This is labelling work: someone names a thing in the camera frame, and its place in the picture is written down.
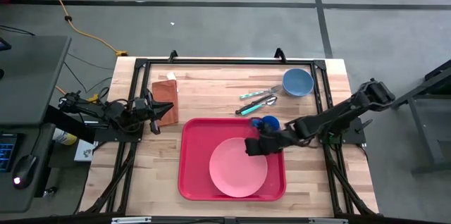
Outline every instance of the blue cup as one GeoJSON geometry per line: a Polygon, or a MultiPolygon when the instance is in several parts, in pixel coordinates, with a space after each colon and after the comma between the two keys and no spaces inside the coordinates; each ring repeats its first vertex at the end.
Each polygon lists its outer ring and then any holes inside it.
{"type": "Polygon", "coordinates": [[[264,116],[261,121],[264,123],[269,124],[274,130],[280,129],[280,123],[279,120],[274,116],[264,116]]]}
{"type": "Polygon", "coordinates": [[[311,75],[300,68],[289,69],[283,75],[283,89],[292,97],[303,97],[310,94],[313,84],[311,75]]]}

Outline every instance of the orange cable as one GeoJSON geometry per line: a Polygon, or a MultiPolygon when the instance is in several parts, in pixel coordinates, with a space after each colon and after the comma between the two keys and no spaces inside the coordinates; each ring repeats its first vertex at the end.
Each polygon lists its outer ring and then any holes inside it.
{"type": "Polygon", "coordinates": [[[63,95],[66,95],[66,92],[65,92],[64,90],[62,90],[60,87],[55,86],[55,88],[56,88],[60,93],[62,93],[63,95]]]}
{"type": "MultiPolygon", "coordinates": [[[[66,7],[64,6],[64,3],[62,2],[62,0],[58,0],[58,1],[59,1],[59,3],[61,4],[61,6],[63,7],[63,10],[64,10],[65,15],[70,17],[70,15],[69,15],[69,13],[68,13],[66,7]]],[[[127,51],[119,51],[119,50],[117,50],[117,49],[114,49],[113,46],[111,46],[109,43],[105,42],[105,40],[103,40],[102,38],[98,38],[98,37],[95,37],[95,36],[93,36],[93,35],[87,34],[87,33],[85,33],[85,32],[79,31],[79,30],[72,24],[72,20],[67,20],[67,22],[68,22],[69,25],[74,29],[74,31],[76,31],[78,34],[84,35],[84,36],[86,36],[86,37],[90,37],[90,38],[95,39],[95,40],[97,40],[97,41],[99,41],[99,42],[102,42],[103,44],[107,45],[108,48],[112,49],[112,50],[116,53],[117,56],[122,56],[122,55],[124,55],[124,54],[127,54],[127,51]]]]}

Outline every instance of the blue bowl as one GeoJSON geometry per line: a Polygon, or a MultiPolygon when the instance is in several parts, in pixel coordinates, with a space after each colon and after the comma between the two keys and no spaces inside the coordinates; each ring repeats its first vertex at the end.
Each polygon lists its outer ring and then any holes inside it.
{"type": "Polygon", "coordinates": [[[313,90],[313,78],[299,68],[289,69],[283,75],[283,89],[292,97],[303,97],[313,90]]]}

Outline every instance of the computer mouse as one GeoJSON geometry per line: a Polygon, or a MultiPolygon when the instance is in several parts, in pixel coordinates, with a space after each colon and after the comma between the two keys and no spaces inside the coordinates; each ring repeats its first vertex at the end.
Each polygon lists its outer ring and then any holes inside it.
{"type": "Polygon", "coordinates": [[[20,158],[13,169],[13,186],[16,189],[25,189],[30,185],[35,175],[36,165],[37,157],[32,154],[20,158]]]}

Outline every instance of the metal spoon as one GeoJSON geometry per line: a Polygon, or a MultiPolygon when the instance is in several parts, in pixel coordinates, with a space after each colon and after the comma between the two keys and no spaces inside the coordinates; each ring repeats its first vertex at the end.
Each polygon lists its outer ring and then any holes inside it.
{"type": "Polygon", "coordinates": [[[246,99],[246,98],[249,98],[249,97],[256,97],[258,95],[262,95],[262,94],[266,94],[266,93],[274,94],[274,93],[276,93],[277,91],[279,91],[281,89],[282,89],[282,85],[277,85],[277,86],[274,86],[274,87],[272,87],[270,89],[267,89],[267,90],[264,90],[264,91],[258,91],[258,92],[254,92],[254,93],[251,93],[251,94],[242,94],[242,95],[240,95],[240,100],[243,100],[243,99],[246,99]]]}
{"type": "Polygon", "coordinates": [[[274,105],[274,104],[276,103],[276,101],[277,101],[277,97],[271,97],[271,98],[268,98],[265,102],[263,102],[263,103],[261,103],[261,104],[258,104],[258,105],[254,106],[254,107],[252,107],[252,108],[249,108],[249,109],[247,109],[247,110],[245,110],[245,111],[242,111],[242,112],[241,112],[241,115],[242,115],[242,116],[245,116],[245,115],[251,113],[252,111],[255,111],[255,110],[257,110],[258,108],[261,108],[261,107],[263,107],[263,106],[265,106],[265,105],[269,105],[269,106],[270,106],[270,105],[274,105]]]}

